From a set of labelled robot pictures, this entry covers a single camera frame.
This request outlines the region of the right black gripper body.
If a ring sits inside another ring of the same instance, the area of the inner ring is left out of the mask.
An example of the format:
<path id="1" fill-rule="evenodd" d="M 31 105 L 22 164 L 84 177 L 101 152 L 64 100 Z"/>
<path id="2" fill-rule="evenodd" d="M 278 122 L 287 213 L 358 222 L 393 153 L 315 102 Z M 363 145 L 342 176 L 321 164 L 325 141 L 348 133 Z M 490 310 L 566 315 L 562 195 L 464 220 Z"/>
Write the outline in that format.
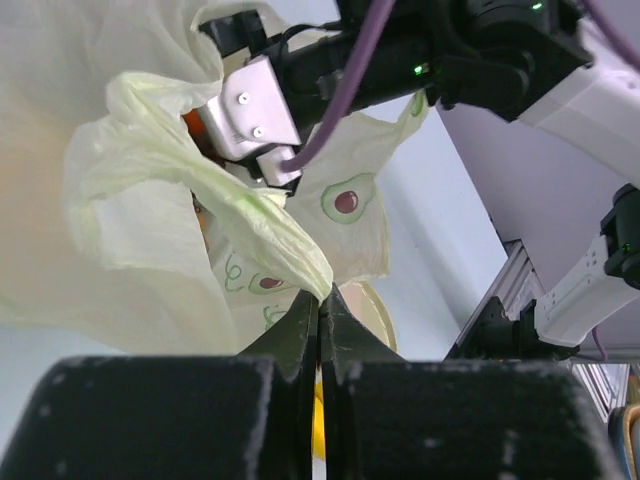
<path id="1" fill-rule="evenodd" d="M 412 112 L 418 114 L 429 103 L 431 68 L 450 32 L 449 2 L 396 2 L 378 40 L 367 42 L 369 57 L 355 48 L 372 2 L 342 1 L 339 10 L 339 21 L 322 25 L 323 36 L 300 48 L 294 48 L 294 38 L 312 25 L 268 35 L 266 20 L 255 8 L 206 21 L 198 29 L 222 57 L 248 51 L 242 66 L 267 56 L 291 115 L 324 114 L 345 86 L 354 95 L 341 101 L 344 115 L 405 95 L 413 95 Z"/>

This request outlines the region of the beige round plate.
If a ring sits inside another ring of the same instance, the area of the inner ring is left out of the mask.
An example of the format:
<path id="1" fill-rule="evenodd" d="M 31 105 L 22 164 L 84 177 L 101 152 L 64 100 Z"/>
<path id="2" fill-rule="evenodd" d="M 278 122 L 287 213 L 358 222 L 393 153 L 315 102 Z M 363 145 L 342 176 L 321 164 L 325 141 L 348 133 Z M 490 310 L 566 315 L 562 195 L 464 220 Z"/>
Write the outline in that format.
<path id="1" fill-rule="evenodd" d="M 378 292 L 368 282 L 350 282 L 339 287 L 352 315 L 392 351 L 397 351 L 395 328 Z"/>

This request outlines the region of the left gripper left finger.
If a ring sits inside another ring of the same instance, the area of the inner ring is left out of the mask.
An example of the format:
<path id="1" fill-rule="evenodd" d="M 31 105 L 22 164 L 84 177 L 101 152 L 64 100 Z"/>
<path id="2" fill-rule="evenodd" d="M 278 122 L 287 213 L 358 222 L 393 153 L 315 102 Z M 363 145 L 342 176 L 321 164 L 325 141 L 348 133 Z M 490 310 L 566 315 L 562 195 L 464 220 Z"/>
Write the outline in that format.
<path id="1" fill-rule="evenodd" d="M 313 470 L 314 389 L 318 344 L 319 301 L 300 291 L 276 324 L 241 351 L 243 356 L 270 356 L 287 392 L 275 403 L 280 429 L 292 442 L 295 479 L 310 479 Z"/>

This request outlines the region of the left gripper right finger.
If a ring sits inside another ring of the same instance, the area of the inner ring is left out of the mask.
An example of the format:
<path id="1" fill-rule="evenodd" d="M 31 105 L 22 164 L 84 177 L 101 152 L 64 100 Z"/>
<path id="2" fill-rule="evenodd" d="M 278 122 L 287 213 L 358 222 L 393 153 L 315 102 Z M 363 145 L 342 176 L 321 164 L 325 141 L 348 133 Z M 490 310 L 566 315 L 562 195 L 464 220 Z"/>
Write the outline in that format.
<path id="1" fill-rule="evenodd" d="M 339 293 L 319 310 L 319 362 L 329 479 L 399 479 L 410 364 L 349 310 Z"/>

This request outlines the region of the orange fake persimmon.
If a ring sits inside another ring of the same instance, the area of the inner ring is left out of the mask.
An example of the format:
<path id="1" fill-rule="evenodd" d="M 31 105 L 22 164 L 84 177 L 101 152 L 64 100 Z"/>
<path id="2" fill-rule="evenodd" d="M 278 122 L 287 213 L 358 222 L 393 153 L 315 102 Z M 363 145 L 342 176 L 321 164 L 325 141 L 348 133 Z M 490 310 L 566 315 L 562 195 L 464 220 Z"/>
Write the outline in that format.
<path id="1" fill-rule="evenodd" d="M 191 137 L 198 137 L 207 133 L 206 127 L 196 110 L 191 110 L 184 114 L 182 119 L 187 125 L 188 133 Z"/>

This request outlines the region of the translucent plastic avocado-print bag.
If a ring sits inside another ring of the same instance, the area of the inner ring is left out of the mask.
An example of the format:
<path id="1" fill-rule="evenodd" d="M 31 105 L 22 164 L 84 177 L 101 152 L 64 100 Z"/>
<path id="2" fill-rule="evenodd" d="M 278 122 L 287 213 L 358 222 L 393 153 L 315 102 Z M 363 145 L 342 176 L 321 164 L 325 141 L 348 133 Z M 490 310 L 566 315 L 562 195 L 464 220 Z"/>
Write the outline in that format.
<path id="1" fill-rule="evenodd" d="M 183 115 L 217 93 L 199 31 L 265 2 L 5 1 L 1 5 L 1 318 L 79 331 L 134 354 L 234 354 L 297 291 L 386 275 L 375 179 L 424 122 L 345 118 L 296 194 L 200 154 Z"/>

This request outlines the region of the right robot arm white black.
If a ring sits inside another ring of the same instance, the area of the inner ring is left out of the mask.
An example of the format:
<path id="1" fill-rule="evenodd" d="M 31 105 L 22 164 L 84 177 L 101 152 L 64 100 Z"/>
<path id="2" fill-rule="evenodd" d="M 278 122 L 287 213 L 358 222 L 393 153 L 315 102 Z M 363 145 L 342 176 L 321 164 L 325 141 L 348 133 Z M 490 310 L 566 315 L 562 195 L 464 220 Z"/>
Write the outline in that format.
<path id="1" fill-rule="evenodd" d="M 585 258 L 518 320 L 496 298 L 452 359 L 555 359 L 639 295 L 639 58 L 591 4 L 569 1 L 341 1 L 324 37 L 268 36 L 256 9 L 199 25 L 223 56 L 250 54 L 185 117 L 203 153 L 293 194 L 346 115 L 420 93 L 545 130 L 623 175 Z"/>

